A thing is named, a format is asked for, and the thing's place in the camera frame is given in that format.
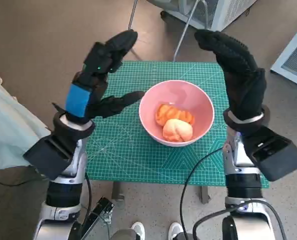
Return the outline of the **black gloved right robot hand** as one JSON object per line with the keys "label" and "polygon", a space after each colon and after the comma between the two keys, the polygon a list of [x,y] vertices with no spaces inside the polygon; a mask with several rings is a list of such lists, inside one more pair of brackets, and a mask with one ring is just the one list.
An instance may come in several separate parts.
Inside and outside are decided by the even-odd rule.
{"label": "black gloved right robot hand", "polygon": [[219,31],[197,30],[194,37],[202,50],[215,54],[224,73],[229,110],[240,121],[262,113],[267,82],[248,47]]}

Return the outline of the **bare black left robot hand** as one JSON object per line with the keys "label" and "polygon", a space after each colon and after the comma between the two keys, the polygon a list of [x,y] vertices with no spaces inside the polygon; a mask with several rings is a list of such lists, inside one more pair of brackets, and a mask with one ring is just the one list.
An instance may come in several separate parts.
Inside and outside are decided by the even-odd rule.
{"label": "bare black left robot hand", "polygon": [[95,117],[108,118],[121,113],[144,96],[144,91],[133,91],[121,97],[103,97],[108,87],[108,74],[118,70],[137,38],[138,33],[130,29],[105,43],[94,43],[82,70],[75,74],[66,98],[65,112],[69,121],[85,124]]}

